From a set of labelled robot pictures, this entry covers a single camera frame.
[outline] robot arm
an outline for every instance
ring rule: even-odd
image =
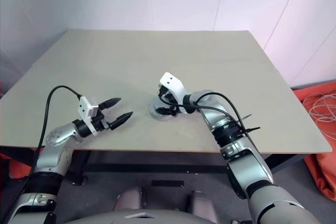
[[[219,144],[223,158],[228,161],[227,175],[232,188],[238,197],[248,200],[253,223],[319,223],[286,190],[274,184],[271,171],[247,134],[248,130],[227,115],[213,95],[206,95],[209,92],[189,93],[178,78],[165,73],[160,80],[159,97],[151,102],[150,111],[155,118],[164,120],[198,109]]]
[[[56,206],[58,190],[70,166],[74,149],[87,136],[96,136],[107,129],[114,130],[131,117],[133,112],[123,114],[112,123],[105,120],[102,110],[120,100],[112,98],[95,104],[84,96],[80,97],[78,112],[82,119],[58,127],[47,135],[45,148],[8,223],[23,223],[23,220],[30,223],[30,219],[32,223],[54,223],[56,216],[51,211]]]

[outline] small round object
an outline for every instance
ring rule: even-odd
[[[159,97],[155,97],[149,104],[148,104],[148,109],[149,109],[149,112],[151,113],[151,115],[157,119],[157,120],[160,120],[160,121],[166,121],[166,120],[169,120],[171,118],[173,118],[172,115],[163,115],[163,114],[160,114],[160,113],[157,113],[155,110],[158,109],[158,108],[161,108],[161,107],[164,107],[164,108],[167,108],[168,105],[164,104],[163,102],[160,101]]]

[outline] table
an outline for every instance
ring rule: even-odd
[[[80,150],[218,153],[199,114],[165,122],[150,116],[148,104],[166,71],[190,92],[221,92],[242,116],[251,113],[245,125],[261,127],[250,134],[261,153],[292,157],[331,151],[248,31],[69,30],[0,100],[1,145],[37,146],[47,95],[65,84],[97,102],[121,97],[106,113],[111,121],[134,111],[126,124],[90,137]],[[73,94],[58,90],[46,132],[79,118],[77,103]]]

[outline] white cable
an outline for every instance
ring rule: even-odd
[[[302,104],[305,108],[309,103],[309,100],[315,99],[316,97],[319,97],[319,99],[315,100],[312,104],[312,107],[309,109],[308,113],[313,118],[315,123],[317,122],[323,122],[323,123],[331,123],[336,122],[336,93],[333,94],[323,94],[323,93],[313,93],[307,96]],[[322,109],[327,109],[327,113],[319,112]],[[327,137],[333,139],[336,141],[336,132],[328,132],[323,131],[320,129],[320,131]]]

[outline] white wall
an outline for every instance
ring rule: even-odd
[[[250,30],[291,86],[336,79],[336,0],[0,0],[9,89],[68,28]]]

